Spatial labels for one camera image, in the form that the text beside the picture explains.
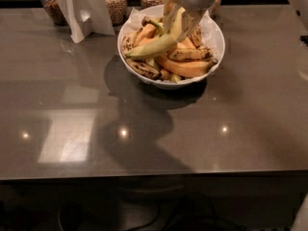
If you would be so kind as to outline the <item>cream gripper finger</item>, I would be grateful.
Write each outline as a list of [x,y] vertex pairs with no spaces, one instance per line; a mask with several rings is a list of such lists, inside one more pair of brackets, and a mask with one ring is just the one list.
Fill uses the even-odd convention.
[[172,31],[172,25],[180,6],[178,0],[165,0],[163,9],[163,24],[167,33]]
[[195,27],[201,21],[205,11],[186,11],[184,8],[179,10],[180,13],[180,26],[181,26],[181,33],[177,37],[177,41],[182,41],[185,37],[190,35]]

